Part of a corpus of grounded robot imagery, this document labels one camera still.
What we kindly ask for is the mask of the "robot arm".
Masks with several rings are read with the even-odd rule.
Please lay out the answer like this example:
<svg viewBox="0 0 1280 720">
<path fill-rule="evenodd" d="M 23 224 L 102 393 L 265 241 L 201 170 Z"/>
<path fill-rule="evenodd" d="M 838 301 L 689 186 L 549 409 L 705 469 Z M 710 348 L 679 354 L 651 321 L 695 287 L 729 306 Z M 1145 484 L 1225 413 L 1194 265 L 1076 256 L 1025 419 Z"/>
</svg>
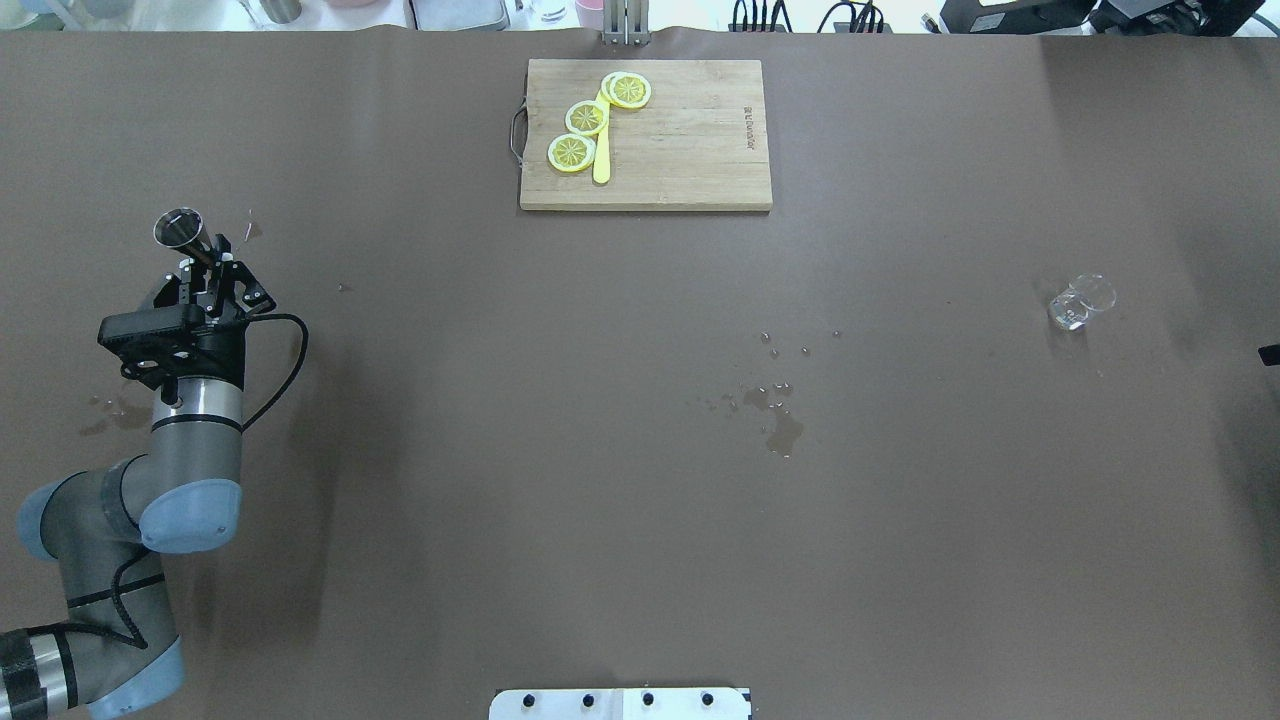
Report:
<svg viewBox="0 0 1280 720">
<path fill-rule="evenodd" d="M 154 392 L 150 450 L 33 492 L 17 530 L 61 574 L 64 621 L 3 634 L 3 716 L 84 707 L 115 719 L 186 679 L 163 557 L 230 542 L 241 514 L 246 331 L 275 306 L 224 252 L 187 259 L 138 310 L 106 318 L 101 346 Z"/>
</svg>

